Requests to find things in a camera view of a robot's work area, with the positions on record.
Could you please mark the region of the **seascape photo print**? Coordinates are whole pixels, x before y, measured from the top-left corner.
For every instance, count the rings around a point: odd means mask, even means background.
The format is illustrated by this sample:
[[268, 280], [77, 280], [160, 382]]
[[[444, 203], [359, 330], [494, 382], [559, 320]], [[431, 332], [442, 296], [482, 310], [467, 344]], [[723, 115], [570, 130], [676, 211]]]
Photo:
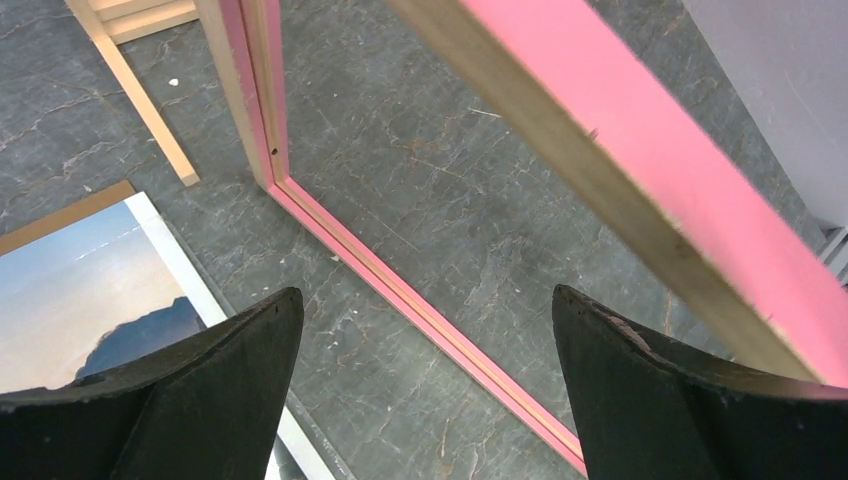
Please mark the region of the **seascape photo print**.
[[[1, 255], [1, 397], [62, 388], [237, 314], [224, 311], [148, 196], [135, 193]], [[308, 479], [332, 477], [286, 404], [261, 479], [280, 477], [282, 453]]]

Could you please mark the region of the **pink wooden picture frame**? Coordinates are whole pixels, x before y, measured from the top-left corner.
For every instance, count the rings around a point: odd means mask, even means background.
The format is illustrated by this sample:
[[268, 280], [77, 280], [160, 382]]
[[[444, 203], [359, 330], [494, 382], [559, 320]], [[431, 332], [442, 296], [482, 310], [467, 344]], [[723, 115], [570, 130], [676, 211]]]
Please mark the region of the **pink wooden picture frame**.
[[[847, 295], [583, 1], [396, 1], [394, 11], [753, 369], [847, 392]], [[276, 1], [200, 1], [255, 179], [589, 477], [565, 427], [291, 176]]]

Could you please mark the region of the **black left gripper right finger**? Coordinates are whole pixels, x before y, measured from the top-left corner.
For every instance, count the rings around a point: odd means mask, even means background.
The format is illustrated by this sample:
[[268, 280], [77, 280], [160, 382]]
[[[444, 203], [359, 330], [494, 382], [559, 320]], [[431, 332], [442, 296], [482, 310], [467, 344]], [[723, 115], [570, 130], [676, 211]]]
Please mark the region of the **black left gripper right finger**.
[[559, 285], [552, 323], [592, 479], [843, 479], [847, 392], [734, 363]]

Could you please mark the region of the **brown backing board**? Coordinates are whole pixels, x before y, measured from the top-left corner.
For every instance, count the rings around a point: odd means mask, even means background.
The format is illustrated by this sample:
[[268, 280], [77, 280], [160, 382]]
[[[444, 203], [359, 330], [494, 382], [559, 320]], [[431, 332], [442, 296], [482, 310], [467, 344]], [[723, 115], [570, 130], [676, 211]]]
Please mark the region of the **brown backing board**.
[[136, 193], [128, 180], [123, 180], [61, 210], [36, 220], [1, 237], [1, 254], [8, 254], [77, 221], [122, 202]]

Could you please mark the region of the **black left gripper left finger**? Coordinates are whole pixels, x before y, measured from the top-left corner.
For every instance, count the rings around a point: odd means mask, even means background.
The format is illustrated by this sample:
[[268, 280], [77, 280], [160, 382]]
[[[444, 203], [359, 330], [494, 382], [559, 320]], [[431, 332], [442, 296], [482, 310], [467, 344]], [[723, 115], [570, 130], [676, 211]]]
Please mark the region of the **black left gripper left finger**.
[[287, 287], [132, 362], [1, 397], [5, 479], [261, 479], [304, 325]]

